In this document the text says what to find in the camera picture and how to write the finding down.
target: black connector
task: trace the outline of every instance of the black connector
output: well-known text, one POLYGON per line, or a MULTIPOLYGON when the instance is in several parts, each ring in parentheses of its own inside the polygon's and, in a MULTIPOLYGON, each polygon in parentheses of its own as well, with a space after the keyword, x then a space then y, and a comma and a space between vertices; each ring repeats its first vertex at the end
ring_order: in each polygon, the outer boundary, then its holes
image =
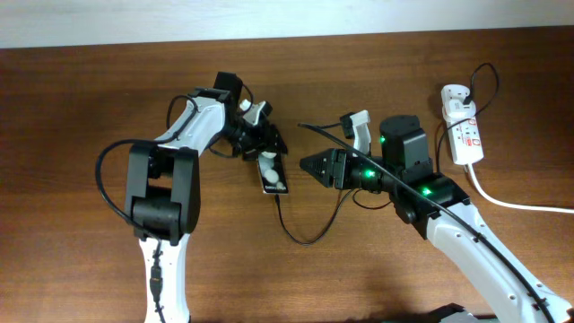
POLYGON ((473 96, 473 89, 470 89, 470 93, 468 93, 468 95, 466 96, 465 100, 463 101, 463 105, 469 105, 470 102, 472 102, 474 99, 473 96))
POLYGON ((352 120, 351 120, 351 116, 353 114, 355 113, 350 112, 339 118, 339 120, 341 121, 341 126, 343 127, 344 137, 347 139, 355 138, 355 132, 352 131, 352 120))
POLYGON ((163 278, 161 278, 160 255, 153 256, 153 266, 151 270, 152 277, 150 278, 150 291, 152 292, 153 301, 158 304, 160 302, 161 289, 163 288, 163 278))

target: white robotic arm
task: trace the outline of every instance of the white robotic arm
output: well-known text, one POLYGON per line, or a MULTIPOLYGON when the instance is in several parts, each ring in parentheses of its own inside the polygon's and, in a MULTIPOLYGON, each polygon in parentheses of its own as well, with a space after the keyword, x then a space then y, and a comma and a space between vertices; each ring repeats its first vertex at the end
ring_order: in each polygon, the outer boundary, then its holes
MULTIPOLYGON (((217 136, 225 124, 225 107, 222 103, 210 98, 195 98, 197 112, 187 123, 178 139, 160 144, 159 147, 178 150, 182 147, 196 150, 198 156, 206 149, 212 138, 217 136)), ((171 128, 156 140, 170 138, 173 132, 182 127, 185 120, 192 115, 194 105, 187 102, 186 109, 171 128)), ((176 246, 170 245, 168 240, 161 244, 161 277, 162 288, 160 294, 162 314, 166 322, 188 322, 190 313, 186 301, 186 249, 190 234, 185 233, 176 246)), ((140 240, 140 247, 145 262, 147 282, 147 311, 145 323, 161 323, 160 316, 155 309, 152 289, 150 288, 151 272, 153 266, 153 253, 157 248, 157 241, 153 239, 140 240)))
MULTIPOLYGON (((492 233, 473 205, 458 203, 448 208, 480 232, 514 266, 544 300, 555 322, 570 318, 570 303, 557 296, 537 279, 492 233)), ((451 217, 442 214, 429 219, 427 238, 465 274, 474 288, 491 306, 500 322, 547 322, 525 286, 483 243, 451 217)))
POLYGON ((165 134, 154 141, 115 142, 102 151, 96 162, 96 183, 102 197, 134 226, 135 236, 140 239, 147 276, 146 323, 190 320, 185 293, 186 248, 199 217, 198 164, 205 149, 225 138, 233 149, 231 157, 256 161, 260 155, 273 155, 276 176, 282 181, 280 189, 287 191, 281 159, 287 147, 267 118, 272 107, 265 101, 245 101, 244 109, 238 111, 243 87, 248 89, 235 74, 219 72, 213 88, 196 88, 172 100, 168 113, 178 99, 187 99, 187 105, 165 134), (121 144, 132 144, 125 211, 111 201, 101 180, 104 156, 121 144), (162 176, 172 177, 171 188, 154 186, 149 181, 162 176))
POLYGON ((318 127, 303 126, 345 149, 303 158, 302 169, 328 188, 388 192, 396 214, 460 268, 500 322, 570 319, 571 305, 532 275, 500 242, 470 197, 452 179, 433 171, 426 135, 416 116, 395 116, 381 122, 382 158, 369 157, 318 127))

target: power strip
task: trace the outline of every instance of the power strip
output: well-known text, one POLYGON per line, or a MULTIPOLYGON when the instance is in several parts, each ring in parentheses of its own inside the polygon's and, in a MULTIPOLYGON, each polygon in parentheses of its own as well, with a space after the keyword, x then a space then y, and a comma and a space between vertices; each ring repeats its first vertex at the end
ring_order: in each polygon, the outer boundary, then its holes
POLYGON ((483 143, 476 123, 474 101, 463 104, 470 91, 464 85, 450 84, 442 88, 442 117, 450 127, 460 120, 470 118, 448 130, 448 140, 456 165, 467 165, 484 158, 483 143))

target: wooden table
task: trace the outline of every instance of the wooden table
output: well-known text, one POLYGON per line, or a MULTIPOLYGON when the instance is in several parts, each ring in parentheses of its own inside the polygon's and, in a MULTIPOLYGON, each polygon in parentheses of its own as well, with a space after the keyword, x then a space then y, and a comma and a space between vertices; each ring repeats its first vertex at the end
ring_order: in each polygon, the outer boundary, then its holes
MULTIPOLYGON (((257 100, 273 104, 271 119, 290 149, 283 212, 301 239, 323 227, 337 192, 300 170, 300 158, 334 145, 298 122, 333 123, 366 109, 376 135, 383 118, 414 114, 433 146, 440 88, 468 84, 483 61, 501 79, 500 95, 479 118, 486 157, 476 169, 484 189, 505 201, 572 207, 573 36, 568 27, 2 50, 0 320, 144 320, 141 251, 95 188, 96 156, 118 139, 161 134, 171 97, 211 86, 217 71, 237 73, 257 100)), ((479 103, 492 86, 480 74, 479 103)), ((485 201, 447 150, 443 171, 499 238, 574 301, 574 217, 485 201)), ((126 148, 113 152, 103 171, 121 205, 126 157, 126 148)), ((491 313, 392 207, 346 203, 326 238, 303 248, 282 232, 254 163, 206 153, 200 169, 202 213, 187 250, 186 286, 196 321, 389 319, 450 302, 491 313)))

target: white cable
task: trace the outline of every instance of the white cable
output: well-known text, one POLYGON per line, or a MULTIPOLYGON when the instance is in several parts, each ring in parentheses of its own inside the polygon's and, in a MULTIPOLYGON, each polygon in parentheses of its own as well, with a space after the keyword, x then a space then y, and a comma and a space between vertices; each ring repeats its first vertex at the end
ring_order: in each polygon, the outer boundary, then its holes
POLYGON ((486 192, 483 191, 480 184, 478 184, 478 179, 476 179, 476 175, 474 175, 474 169, 472 164, 467 164, 466 168, 470 173, 470 177, 473 180, 474 187, 478 190, 484 198, 493 202, 495 205, 506 206, 511 208, 517 208, 520 210, 529 210, 529 211, 545 211, 545 212, 560 212, 560 213, 567 213, 567 214, 574 214, 574 210, 566 209, 566 208, 559 208, 559 207, 547 207, 547 206, 531 206, 531 205, 515 205, 511 203, 501 202, 495 198, 492 198, 486 192))

